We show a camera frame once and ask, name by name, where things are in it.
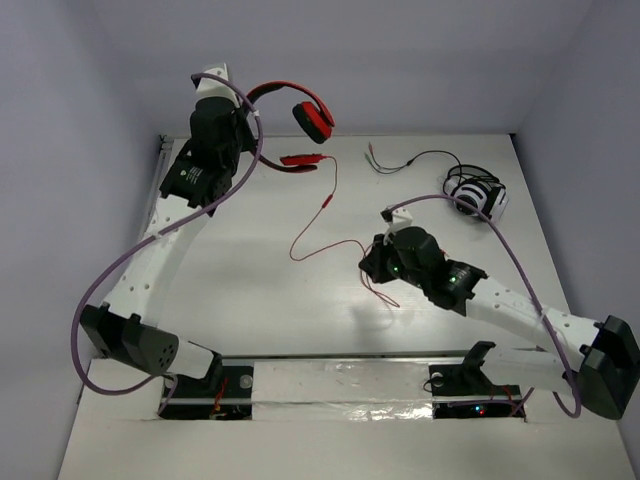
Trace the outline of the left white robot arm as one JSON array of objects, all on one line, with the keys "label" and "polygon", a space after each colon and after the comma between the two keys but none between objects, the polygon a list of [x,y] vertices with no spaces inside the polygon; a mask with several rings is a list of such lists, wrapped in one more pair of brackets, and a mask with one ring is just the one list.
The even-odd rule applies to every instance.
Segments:
[{"label": "left white robot arm", "polygon": [[217,207],[243,185],[234,178],[242,153],[260,152],[247,104],[224,96],[197,101],[190,138],[160,183],[143,238],[103,272],[121,277],[98,306],[83,295],[72,321],[71,342],[85,333],[99,353],[135,368],[149,378],[187,379],[200,394],[222,382],[220,355],[160,328],[163,300],[190,245]]}]

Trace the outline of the red black headphones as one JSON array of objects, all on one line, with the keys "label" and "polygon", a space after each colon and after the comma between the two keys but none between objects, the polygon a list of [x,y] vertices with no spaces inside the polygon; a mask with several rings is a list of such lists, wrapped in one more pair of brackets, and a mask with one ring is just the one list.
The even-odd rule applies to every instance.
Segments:
[{"label": "red black headphones", "polygon": [[[334,118],[326,104],[311,90],[305,86],[288,81],[271,81],[254,87],[248,94],[247,99],[256,105],[256,102],[277,90],[290,88],[305,94],[310,101],[303,101],[292,108],[292,114],[304,131],[304,133],[316,144],[326,142],[332,135],[335,128]],[[259,162],[263,165],[289,174],[310,173],[317,169],[318,160],[294,160],[286,161],[283,165],[277,165],[271,160],[261,155]]]}]

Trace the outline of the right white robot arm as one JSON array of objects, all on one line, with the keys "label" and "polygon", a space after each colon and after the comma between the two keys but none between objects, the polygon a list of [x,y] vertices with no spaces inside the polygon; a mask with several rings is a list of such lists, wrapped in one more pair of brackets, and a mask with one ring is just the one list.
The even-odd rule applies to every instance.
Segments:
[{"label": "right white robot arm", "polygon": [[376,235],[358,267],[375,284],[405,282],[442,310],[531,343],[501,349],[491,340],[476,342],[460,362],[431,368],[436,396],[489,395],[514,385],[573,396],[605,419],[623,417],[639,383],[639,345],[626,321],[610,315],[598,322],[536,305],[484,270],[446,258],[420,227]]}]

